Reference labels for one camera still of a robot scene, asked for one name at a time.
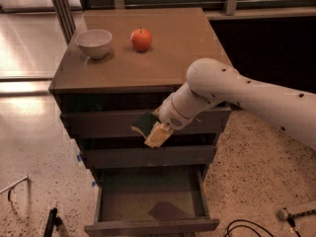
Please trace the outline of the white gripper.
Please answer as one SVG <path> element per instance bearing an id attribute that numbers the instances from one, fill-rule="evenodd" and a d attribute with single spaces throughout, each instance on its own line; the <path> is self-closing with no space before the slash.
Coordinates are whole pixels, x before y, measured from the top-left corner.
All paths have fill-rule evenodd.
<path id="1" fill-rule="evenodd" d="M 208 99 L 191 90 L 188 83 L 181 86 L 164 100 L 159 107 L 158 119 L 145 144 L 151 148 L 160 147 L 174 132 L 189 125 L 201 112 L 208 111 L 222 103 L 222 100 Z"/>

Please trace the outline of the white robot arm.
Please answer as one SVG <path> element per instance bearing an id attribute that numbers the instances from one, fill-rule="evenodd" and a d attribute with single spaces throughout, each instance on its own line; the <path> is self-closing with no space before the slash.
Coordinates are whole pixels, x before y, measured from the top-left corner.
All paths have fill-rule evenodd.
<path id="1" fill-rule="evenodd" d="M 192 122 L 199 113 L 229 102 L 316 149 L 316 95 L 244 77 L 215 59 L 194 61 L 186 83 L 158 108 L 145 144 L 161 146 L 175 130 Z"/>

